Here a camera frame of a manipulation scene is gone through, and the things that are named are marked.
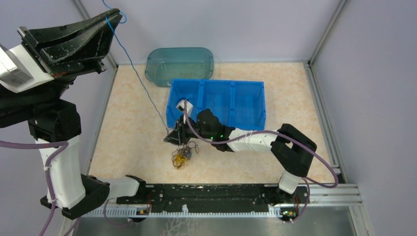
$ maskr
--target blue plastic bin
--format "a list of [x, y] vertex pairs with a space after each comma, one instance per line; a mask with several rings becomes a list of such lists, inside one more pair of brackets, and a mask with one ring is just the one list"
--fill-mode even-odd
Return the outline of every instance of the blue plastic bin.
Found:
[[193, 120], [208, 108], [224, 125], [244, 130], [265, 127], [264, 82], [174, 79], [166, 110], [168, 126], [174, 127], [181, 116], [176, 105], [183, 99], [194, 106]]
[[210, 79], [213, 70], [207, 48], [160, 48], [149, 54], [145, 76], [158, 87], [169, 87], [173, 78]]

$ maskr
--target blue wire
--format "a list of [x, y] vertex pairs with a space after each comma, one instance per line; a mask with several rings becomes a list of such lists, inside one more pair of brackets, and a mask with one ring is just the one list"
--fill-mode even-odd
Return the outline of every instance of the blue wire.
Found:
[[[108, 9], [113, 9], [112, 7], [110, 7], [109, 5], [107, 5], [107, 3], [103, 0], [103, 4], [108, 8]], [[120, 14], [124, 17], [124, 21], [123, 22], [119, 22], [119, 24], [124, 24], [127, 21], [127, 16], [124, 12], [120, 11]]]
[[117, 42], [119, 43], [119, 45], [121, 46], [121, 48], [123, 48], [124, 53], [126, 53], [127, 58], [129, 58], [130, 65], [132, 66], [133, 70], [136, 72], [136, 75], [138, 76], [139, 81], [141, 82], [142, 87], [145, 89], [146, 94], [148, 95], [148, 98], [149, 98], [150, 102], [152, 103], [152, 105], [153, 105], [153, 107], [155, 108], [156, 112], [158, 112], [158, 115], [159, 115], [159, 117], [161, 118], [161, 121], [162, 121], [162, 123], [164, 124], [165, 129], [167, 130], [167, 134], [169, 134], [169, 131], [168, 131], [168, 126], [165, 124], [165, 122], [164, 122], [164, 118], [162, 118], [161, 113], [160, 113], [160, 112], [159, 112], [159, 110], [156, 108], [155, 103], [152, 101], [152, 98], [150, 97], [148, 90], [146, 89], [145, 85], [143, 84], [142, 79], [141, 79], [141, 77], [139, 76], [138, 71], [136, 70], [135, 66], [133, 65], [133, 61], [132, 61], [132, 59], [130, 58], [129, 53], [127, 53], [126, 48], [122, 45], [122, 43], [120, 43], [120, 40], [119, 40], [119, 38], [117, 37], [116, 32], [115, 32], [115, 30], [113, 29], [113, 27], [112, 27], [112, 25], [110, 24], [110, 22], [109, 22], [109, 20], [107, 19], [107, 17], [106, 17], [106, 21], [107, 21], [107, 24], [109, 25], [110, 29], [112, 30], [113, 35], [115, 36], [115, 38], [116, 38]]

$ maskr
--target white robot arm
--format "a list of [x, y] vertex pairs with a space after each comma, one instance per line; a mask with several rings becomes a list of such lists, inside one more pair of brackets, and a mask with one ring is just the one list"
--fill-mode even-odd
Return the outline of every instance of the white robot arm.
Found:
[[[317, 146], [292, 125], [283, 124], [277, 131], [241, 130], [222, 125], [209, 109], [198, 113], [197, 120], [193, 121], [189, 117], [192, 108], [193, 105], [186, 100], [178, 103], [177, 109], [184, 115], [177, 120], [174, 130], [164, 141], [183, 145], [187, 144], [190, 138], [199, 138], [211, 143], [220, 151], [271, 152], [285, 169], [278, 187], [288, 194], [293, 194], [301, 179], [307, 176], [313, 155], [299, 145], [313, 152]], [[287, 146], [286, 143], [290, 141], [280, 137], [280, 134], [299, 145]]]
[[104, 179], [81, 174], [80, 116], [74, 104], [60, 99], [77, 76], [106, 70], [101, 60], [113, 38], [108, 23], [115, 29], [121, 18], [118, 9], [111, 9], [60, 27], [20, 27], [20, 45], [10, 50], [0, 45], [0, 128], [28, 121], [37, 147], [67, 144], [52, 160], [58, 147], [40, 149], [49, 187], [41, 203], [61, 208], [70, 219], [107, 199], [135, 196], [140, 186], [141, 179], [133, 176]]

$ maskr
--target table surface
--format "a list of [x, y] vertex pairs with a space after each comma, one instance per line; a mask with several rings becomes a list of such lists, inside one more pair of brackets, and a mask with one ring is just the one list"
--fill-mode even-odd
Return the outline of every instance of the table surface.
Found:
[[[154, 103], [165, 119], [170, 88], [159, 88], [137, 70]], [[302, 63], [220, 63], [212, 79], [264, 81], [267, 108], [265, 129], [290, 123], [317, 146], [329, 160], [307, 76]], [[220, 152], [196, 141], [183, 169], [173, 167], [176, 146], [164, 143], [166, 130], [130, 65], [119, 67], [99, 134], [89, 174], [97, 177], [134, 175], [148, 183], [277, 183], [283, 167], [272, 153]], [[333, 182], [329, 171], [313, 160], [309, 177]]]

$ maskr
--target white wall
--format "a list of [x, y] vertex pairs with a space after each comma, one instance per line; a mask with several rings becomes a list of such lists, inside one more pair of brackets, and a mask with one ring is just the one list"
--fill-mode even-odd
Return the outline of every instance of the white wall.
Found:
[[[99, 0], [82, 0], [95, 15]], [[128, 21], [117, 34], [134, 63], [163, 47], [206, 47], [216, 61], [310, 59], [340, 0], [106, 0]], [[120, 47], [115, 60], [128, 60]]]
[[416, 235], [417, 1], [351, 1], [314, 69], [377, 236]]
[[[7, 48], [20, 44], [18, 26], [29, 29], [64, 25], [82, 20], [69, 0], [14, 0], [0, 8], [0, 43]], [[85, 169], [95, 134], [104, 111], [107, 91], [112, 84], [113, 70], [100, 75], [90, 74], [76, 79], [63, 99], [77, 105], [82, 122], [81, 166]], [[33, 143], [26, 122], [0, 129], [0, 139], [10, 142]], [[49, 209], [40, 205], [46, 194], [42, 160], [36, 150], [0, 149], [0, 235], [37, 235], [48, 216]], [[62, 220], [56, 210], [46, 235], [56, 236]]]

